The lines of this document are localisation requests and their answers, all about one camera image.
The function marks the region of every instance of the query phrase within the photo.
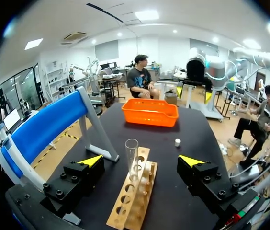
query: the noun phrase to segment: orange plastic crate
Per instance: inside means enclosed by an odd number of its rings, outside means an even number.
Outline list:
[[[173,127],[179,118],[177,106],[164,100],[132,98],[122,111],[127,122],[152,126]]]

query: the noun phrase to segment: hand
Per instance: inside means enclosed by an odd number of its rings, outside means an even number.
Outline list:
[[[145,97],[150,97],[150,91],[149,90],[143,90],[142,92],[141,92]]]
[[[153,89],[154,89],[154,85],[150,83],[150,84],[148,85],[148,90],[151,91],[151,90],[153,90]]]

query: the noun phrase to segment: test tube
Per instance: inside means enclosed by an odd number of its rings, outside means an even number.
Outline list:
[[[138,141],[129,139],[125,142],[125,153],[130,173],[130,180],[138,179]]]

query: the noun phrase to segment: man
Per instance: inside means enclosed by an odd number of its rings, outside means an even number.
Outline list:
[[[127,74],[127,85],[134,98],[159,99],[159,91],[154,88],[151,75],[145,67],[148,65],[147,55],[135,57],[136,66]]]
[[[241,118],[234,134],[235,138],[228,140],[230,144],[239,148],[241,145],[241,136],[244,130],[250,130],[254,134],[256,143],[253,146],[246,161],[250,160],[259,151],[261,151],[263,144],[270,133],[270,85],[265,87],[265,94],[267,96],[267,100],[263,101],[257,110],[250,109],[251,114],[260,114],[258,121],[256,122]]]

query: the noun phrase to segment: white shoe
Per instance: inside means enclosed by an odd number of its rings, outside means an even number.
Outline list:
[[[231,138],[227,142],[229,142],[231,145],[235,145],[237,148],[241,145],[241,140],[237,138]]]

